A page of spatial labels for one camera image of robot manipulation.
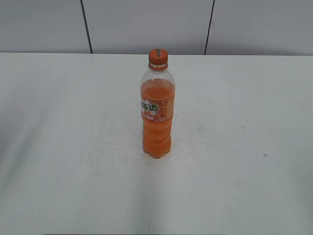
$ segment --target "orange soda bottle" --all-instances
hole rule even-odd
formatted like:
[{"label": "orange soda bottle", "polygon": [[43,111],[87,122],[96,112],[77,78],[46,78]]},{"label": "orange soda bottle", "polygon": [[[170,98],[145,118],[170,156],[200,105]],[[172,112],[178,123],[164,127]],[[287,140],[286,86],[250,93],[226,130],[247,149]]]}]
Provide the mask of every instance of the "orange soda bottle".
[{"label": "orange soda bottle", "polygon": [[171,150],[175,81],[167,70],[167,51],[150,51],[148,67],[140,83],[143,151],[160,158]]}]

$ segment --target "bottle label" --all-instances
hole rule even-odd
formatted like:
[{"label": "bottle label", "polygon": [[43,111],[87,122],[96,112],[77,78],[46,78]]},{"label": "bottle label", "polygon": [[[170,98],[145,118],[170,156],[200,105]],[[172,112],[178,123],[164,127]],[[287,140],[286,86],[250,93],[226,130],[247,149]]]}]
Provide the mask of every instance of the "bottle label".
[{"label": "bottle label", "polygon": [[174,96],[164,100],[151,100],[141,94],[141,114],[148,120],[163,122],[173,117]]}]

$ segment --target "bottle cap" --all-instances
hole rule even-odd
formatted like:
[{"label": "bottle cap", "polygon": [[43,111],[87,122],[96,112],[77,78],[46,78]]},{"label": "bottle cap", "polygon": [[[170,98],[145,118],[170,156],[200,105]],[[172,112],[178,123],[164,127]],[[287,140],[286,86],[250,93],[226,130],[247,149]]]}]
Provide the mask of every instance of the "bottle cap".
[{"label": "bottle cap", "polygon": [[168,67],[168,53],[164,49],[154,49],[149,53],[149,67],[152,70],[160,71]]}]

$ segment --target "white table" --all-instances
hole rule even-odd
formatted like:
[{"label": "white table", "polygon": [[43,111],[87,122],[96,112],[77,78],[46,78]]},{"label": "white table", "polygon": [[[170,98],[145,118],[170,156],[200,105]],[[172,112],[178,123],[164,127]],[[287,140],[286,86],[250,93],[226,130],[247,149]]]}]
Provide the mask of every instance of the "white table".
[{"label": "white table", "polygon": [[0,54],[0,234],[313,234],[313,57],[170,56],[160,160],[147,59]]}]

